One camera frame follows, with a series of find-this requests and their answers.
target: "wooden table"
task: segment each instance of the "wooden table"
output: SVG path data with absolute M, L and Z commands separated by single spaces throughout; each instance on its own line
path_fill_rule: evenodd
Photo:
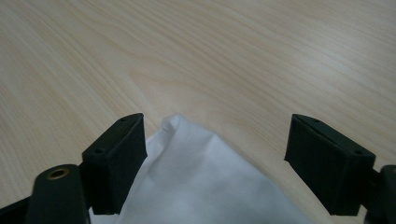
M 283 161 L 293 113 L 396 163 L 393 0 L 0 2 L 0 207 L 142 112 L 218 133 L 317 223 L 331 217 Z

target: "wood grain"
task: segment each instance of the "wood grain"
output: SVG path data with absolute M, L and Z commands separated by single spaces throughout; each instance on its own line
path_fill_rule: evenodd
M 317 223 L 330 217 L 283 161 L 293 113 L 396 163 L 391 0 L 0 1 L 0 207 L 116 119 L 147 136 L 180 113 L 221 135 Z

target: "white fabric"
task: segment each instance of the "white fabric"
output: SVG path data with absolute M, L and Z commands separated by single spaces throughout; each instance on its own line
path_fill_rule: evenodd
M 311 223 L 217 135 L 180 115 L 163 121 L 147 152 L 120 215 L 93 224 Z

